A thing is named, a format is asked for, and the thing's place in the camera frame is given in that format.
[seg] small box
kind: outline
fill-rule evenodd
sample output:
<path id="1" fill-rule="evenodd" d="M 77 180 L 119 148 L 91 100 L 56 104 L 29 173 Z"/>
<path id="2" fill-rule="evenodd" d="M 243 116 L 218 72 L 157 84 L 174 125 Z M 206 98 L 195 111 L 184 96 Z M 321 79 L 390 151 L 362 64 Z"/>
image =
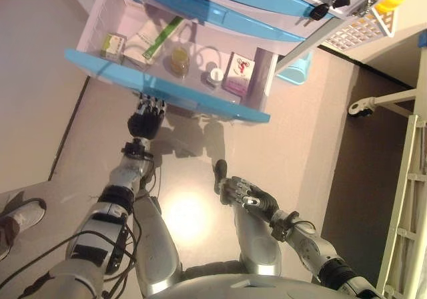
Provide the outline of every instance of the small box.
<path id="1" fill-rule="evenodd" d="M 107 60 L 121 63 L 126 39 L 116 34 L 107 34 L 101 48 L 101 56 Z"/>
<path id="2" fill-rule="evenodd" d="M 126 43 L 124 55 L 145 69 L 157 58 L 165 41 L 183 22 L 182 17 L 157 10 L 158 20 L 147 21 Z"/>
<path id="3" fill-rule="evenodd" d="M 255 62 L 237 53 L 232 53 L 223 88 L 240 97 L 245 97 L 248 92 Z"/>

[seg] person's foot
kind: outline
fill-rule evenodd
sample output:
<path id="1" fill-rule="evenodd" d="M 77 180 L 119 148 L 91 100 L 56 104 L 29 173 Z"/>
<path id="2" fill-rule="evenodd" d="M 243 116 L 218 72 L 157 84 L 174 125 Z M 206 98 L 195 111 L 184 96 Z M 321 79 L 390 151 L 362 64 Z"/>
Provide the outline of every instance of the person's foot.
<path id="1" fill-rule="evenodd" d="M 29 202 L 7 214 L 19 224 L 19 232 L 38 224 L 45 215 L 45 207 L 38 201 Z"/>
<path id="2" fill-rule="evenodd" d="M 41 199 L 27 200 L 21 206 L 0 216 L 0 260 L 4 259 L 16 236 L 38 224 L 45 215 L 46 203 Z"/>

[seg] metal bracket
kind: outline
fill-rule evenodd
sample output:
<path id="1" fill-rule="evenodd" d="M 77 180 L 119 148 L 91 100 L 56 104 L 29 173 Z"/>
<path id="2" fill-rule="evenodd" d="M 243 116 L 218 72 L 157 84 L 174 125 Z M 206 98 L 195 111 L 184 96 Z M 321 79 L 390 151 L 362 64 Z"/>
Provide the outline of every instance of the metal bracket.
<path id="1" fill-rule="evenodd" d="M 377 2 L 378 0 L 366 0 L 361 7 L 355 12 L 352 13 L 354 17 L 364 17 L 369 13 L 371 10 L 371 7 Z"/>

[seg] bed frame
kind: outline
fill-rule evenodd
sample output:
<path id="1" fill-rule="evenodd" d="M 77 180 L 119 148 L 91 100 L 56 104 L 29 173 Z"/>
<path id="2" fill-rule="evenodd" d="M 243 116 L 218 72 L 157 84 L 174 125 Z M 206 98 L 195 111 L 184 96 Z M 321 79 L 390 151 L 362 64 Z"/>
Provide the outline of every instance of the bed frame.
<path id="1" fill-rule="evenodd" d="M 421 33 L 420 70 L 416 89 L 353 103 L 352 116 L 369 115 L 382 106 L 408 117 L 396 196 L 377 289 L 387 298 L 415 299 L 427 247 L 427 30 Z M 414 111 L 396 103 L 415 100 Z"/>

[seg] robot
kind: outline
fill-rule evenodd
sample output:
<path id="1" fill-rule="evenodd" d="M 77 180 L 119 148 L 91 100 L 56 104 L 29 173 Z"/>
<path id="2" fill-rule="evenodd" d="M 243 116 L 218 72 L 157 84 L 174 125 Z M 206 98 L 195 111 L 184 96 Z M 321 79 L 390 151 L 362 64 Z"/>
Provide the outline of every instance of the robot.
<path id="1" fill-rule="evenodd" d="M 123 290 L 113 295 L 132 268 L 142 295 L 153 299 L 383 298 L 337 255 L 311 222 L 297 212 L 283 212 L 273 196 L 251 182 L 227 178 L 224 160 L 214 168 L 213 189 L 223 205 L 233 208 L 240 260 L 183 272 L 157 198 L 145 188 L 154 171 L 149 145 L 165 108 L 164 101 L 140 95 L 127 123 L 133 139 L 122 149 L 122 160 L 111 172 L 109 183 L 71 237 L 65 260 L 27 287 L 20 298 L 118 298 Z M 127 226 L 131 214 L 135 233 Z M 125 250 L 128 234 L 135 245 L 132 254 Z M 280 277 L 278 242 L 287 242 L 297 252 L 321 286 Z M 129 264 L 117 275 L 113 288 L 103 291 L 105 275 L 119 270 L 125 254 Z"/>

